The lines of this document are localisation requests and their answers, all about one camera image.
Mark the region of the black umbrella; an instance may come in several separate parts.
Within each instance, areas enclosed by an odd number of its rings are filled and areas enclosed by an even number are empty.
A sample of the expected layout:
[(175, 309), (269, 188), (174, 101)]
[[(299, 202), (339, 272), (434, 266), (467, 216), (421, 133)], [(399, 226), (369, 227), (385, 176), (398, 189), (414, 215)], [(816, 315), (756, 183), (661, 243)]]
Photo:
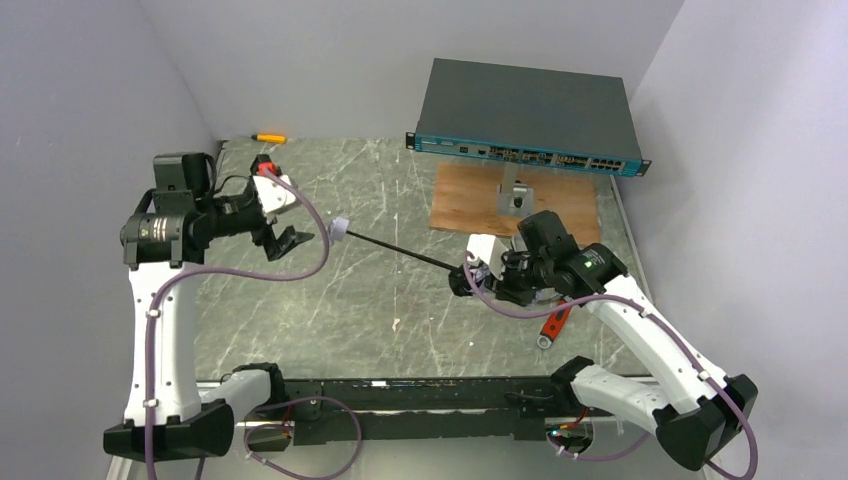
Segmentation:
[(345, 237), (350, 236), (392, 252), (416, 259), (428, 265), (446, 270), (448, 272), (449, 288), (454, 296), (470, 297), (473, 295), (471, 284), (467, 279), (461, 278), (462, 268), (460, 266), (452, 266), (442, 260), (354, 232), (350, 229), (350, 221), (345, 217), (336, 217), (332, 219), (327, 227), (327, 232), (332, 242), (338, 242), (343, 240)]

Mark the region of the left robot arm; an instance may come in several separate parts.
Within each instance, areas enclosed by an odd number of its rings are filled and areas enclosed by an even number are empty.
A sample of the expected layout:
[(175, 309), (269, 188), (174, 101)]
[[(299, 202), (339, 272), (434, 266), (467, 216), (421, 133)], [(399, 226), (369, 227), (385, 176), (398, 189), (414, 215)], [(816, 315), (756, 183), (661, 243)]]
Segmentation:
[(134, 305), (133, 374), (121, 421), (105, 430), (107, 454), (158, 463), (220, 457), (236, 423), (258, 406), (287, 400), (279, 367), (237, 367), (233, 379), (201, 392), (195, 372), (197, 297), (212, 242), (249, 234), (276, 261), (310, 238), (276, 219), (299, 198), (291, 179), (268, 155), (252, 161), (236, 195), (216, 191), (216, 167), (205, 153), (153, 159), (154, 186), (120, 232)]

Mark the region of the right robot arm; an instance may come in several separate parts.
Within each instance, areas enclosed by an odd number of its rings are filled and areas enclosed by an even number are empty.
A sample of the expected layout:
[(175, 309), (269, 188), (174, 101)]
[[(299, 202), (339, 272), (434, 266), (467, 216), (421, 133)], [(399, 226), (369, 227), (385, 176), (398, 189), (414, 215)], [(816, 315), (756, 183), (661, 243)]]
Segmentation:
[(746, 375), (728, 375), (665, 319), (625, 264), (606, 246), (577, 244), (560, 217), (545, 210), (518, 225), (520, 241), (469, 236), (456, 292), (469, 292), (515, 319), (552, 316), (583, 307), (610, 328), (648, 369), (652, 386), (584, 357), (551, 376), (555, 394), (600, 409), (652, 435), (678, 465), (715, 469), (714, 456), (745, 436), (754, 476), (759, 451), (749, 417), (758, 388)]

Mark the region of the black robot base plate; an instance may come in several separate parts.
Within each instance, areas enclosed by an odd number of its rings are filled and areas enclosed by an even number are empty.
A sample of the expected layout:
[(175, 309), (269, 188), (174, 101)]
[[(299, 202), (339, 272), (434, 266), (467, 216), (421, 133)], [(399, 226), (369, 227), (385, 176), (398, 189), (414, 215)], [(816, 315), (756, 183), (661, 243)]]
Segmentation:
[(288, 379), (284, 399), (246, 419), (282, 425), (297, 446), (549, 435), (585, 446), (597, 414), (566, 399), (547, 376)]

